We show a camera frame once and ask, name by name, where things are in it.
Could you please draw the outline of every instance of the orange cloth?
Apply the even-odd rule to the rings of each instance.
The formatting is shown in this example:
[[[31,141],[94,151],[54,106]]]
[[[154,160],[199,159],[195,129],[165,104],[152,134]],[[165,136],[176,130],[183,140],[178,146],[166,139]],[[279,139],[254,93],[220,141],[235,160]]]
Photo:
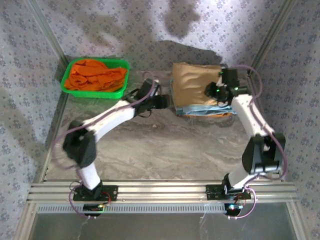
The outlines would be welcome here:
[[[68,90],[114,92],[124,86],[127,70],[108,68],[103,62],[83,59],[73,64],[64,82]]]
[[[220,113],[220,114],[215,114],[215,115],[205,115],[205,116],[196,116],[196,115],[182,115],[181,117],[188,117],[188,118],[223,118],[223,117],[228,117],[231,116],[232,113],[231,112],[225,112],[225,113]]]

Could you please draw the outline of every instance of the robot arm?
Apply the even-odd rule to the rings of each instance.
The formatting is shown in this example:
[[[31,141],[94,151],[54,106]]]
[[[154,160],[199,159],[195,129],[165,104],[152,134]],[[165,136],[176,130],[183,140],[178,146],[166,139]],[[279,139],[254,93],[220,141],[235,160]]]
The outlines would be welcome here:
[[[257,175],[265,175],[280,170],[282,155],[276,143],[269,134],[280,142],[284,148],[286,139],[282,133],[276,133],[262,117],[255,103],[250,103],[250,95],[247,87],[240,87],[236,68],[222,70],[220,82],[211,83],[208,86],[207,95],[219,102],[228,103],[237,112],[240,121],[249,137],[249,142],[242,155],[242,161],[233,171],[227,174],[222,181],[224,193],[234,195],[242,193],[244,186]]]
[[[63,149],[68,157],[77,163],[77,174],[89,194],[98,196],[102,185],[94,163],[97,155],[97,142],[116,126],[133,119],[141,113],[151,111],[152,109],[164,109],[168,107],[169,96],[158,95],[160,85],[157,81],[151,95],[139,104],[135,104],[151,91],[152,85],[153,80],[146,79],[140,89],[130,92],[105,112],[83,122],[77,120],[71,122],[69,129],[83,125],[87,126],[81,130],[69,133],[65,137]]]
[[[285,146],[285,137],[275,131],[266,123],[259,110],[253,103],[253,110],[260,123],[254,118],[250,110],[250,95],[246,87],[240,87],[238,73],[236,68],[223,69],[221,82],[219,84],[211,83],[206,89],[206,94],[218,100],[218,102],[227,103],[237,112],[245,131],[249,137],[249,142],[242,155],[242,161],[233,171],[228,173],[222,181],[221,187],[216,189],[217,194],[225,196],[234,196],[243,193],[245,185],[257,175],[265,175],[271,172],[277,172],[282,166],[282,155],[268,132]],[[164,109],[169,105],[168,95],[157,95],[157,83],[152,94],[139,104],[124,108],[141,100],[150,90],[152,80],[147,79],[140,89],[136,89],[124,96],[115,106],[107,111],[83,122],[73,121],[69,129],[82,125],[88,125],[84,129],[75,131],[65,137],[63,149],[69,158],[75,160],[78,165],[77,173],[83,181],[82,187],[89,195],[99,196],[101,194],[102,182],[97,174],[94,164],[96,158],[96,143],[106,133],[111,131],[121,123],[128,121],[135,116],[152,109]],[[102,116],[107,115],[102,120],[97,121]]]

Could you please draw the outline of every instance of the green plastic tray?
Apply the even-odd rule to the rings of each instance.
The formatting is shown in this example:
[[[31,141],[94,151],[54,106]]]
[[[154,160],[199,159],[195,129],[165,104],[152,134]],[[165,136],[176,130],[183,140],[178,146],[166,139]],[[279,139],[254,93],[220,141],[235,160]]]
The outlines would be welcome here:
[[[63,75],[62,81],[61,81],[61,89],[63,92],[71,94],[75,96],[76,98],[100,98],[100,99],[119,99],[124,95],[124,91],[126,90],[127,83],[128,83],[128,77],[129,77],[129,71],[130,71],[130,65],[127,61],[121,60],[121,59],[110,59],[110,58],[90,58],[94,60],[98,60],[102,63],[104,63],[108,68],[115,69],[118,67],[127,69],[127,73],[124,77],[124,85],[121,89],[114,92],[105,92],[105,91],[79,91],[79,90],[68,90],[65,88],[65,81],[69,77],[71,67],[75,62],[88,59],[88,57],[84,58],[77,58],[69,63],[68,67],[65,70],[65,73]]]

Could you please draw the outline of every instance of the wall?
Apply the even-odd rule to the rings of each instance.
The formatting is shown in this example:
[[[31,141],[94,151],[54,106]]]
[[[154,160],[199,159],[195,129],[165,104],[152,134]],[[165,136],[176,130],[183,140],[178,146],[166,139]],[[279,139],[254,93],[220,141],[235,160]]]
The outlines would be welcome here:
[[[250,64],[283,0],[38,0],[69,59],[117,56],[140,70],[173,62]]]
[[[314,239],[320,239],[320,3],[299,1],[260,68],[267,119],[287,138],[294,181]]]
[[[0,1],[0,239],[11,239],[60,96],[63,69],[27,6]]]

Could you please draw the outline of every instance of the folded towel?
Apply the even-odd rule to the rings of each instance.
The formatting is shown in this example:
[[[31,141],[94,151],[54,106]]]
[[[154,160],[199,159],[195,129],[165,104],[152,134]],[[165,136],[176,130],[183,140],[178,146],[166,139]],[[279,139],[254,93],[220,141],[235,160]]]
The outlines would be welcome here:
[[[206,87],[219,80],[222,68],[215,65],[174,63],[172,68],[172,97],[177,107],[190,105],[217,106],[218,102],[205,95]]]
[[[172,100],[175,108],[175,114],[178,116],[217,116],[223,115],[228,116],[228,114],[237,114],[231,106],[226,104],[219,105],[207,105],[207,104],[190,104],[186,106],[177,106],[174,98],[173,92],[173,81],[169,83],[170,93],[172,95]]]
[[[73,64],[64,87],[68,90],[114,92],[124,86],[127,70],[108,68],[103,62],[83,59]]]

